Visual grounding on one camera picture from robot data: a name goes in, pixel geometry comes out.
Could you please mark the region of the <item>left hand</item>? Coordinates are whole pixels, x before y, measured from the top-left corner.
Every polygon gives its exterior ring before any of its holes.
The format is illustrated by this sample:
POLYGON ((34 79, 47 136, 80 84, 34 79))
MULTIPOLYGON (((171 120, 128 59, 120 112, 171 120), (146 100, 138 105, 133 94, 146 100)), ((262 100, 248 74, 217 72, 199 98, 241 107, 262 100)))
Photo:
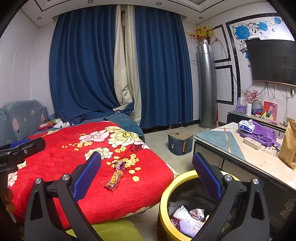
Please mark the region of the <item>left hand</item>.
POLYGON ((6 194, 5 194, 5 200, 6 200, 6 210, 7 212, 14 212, 16 207, 13 204, 13 198, 14 194, 10 188, 6 189, 6 194))

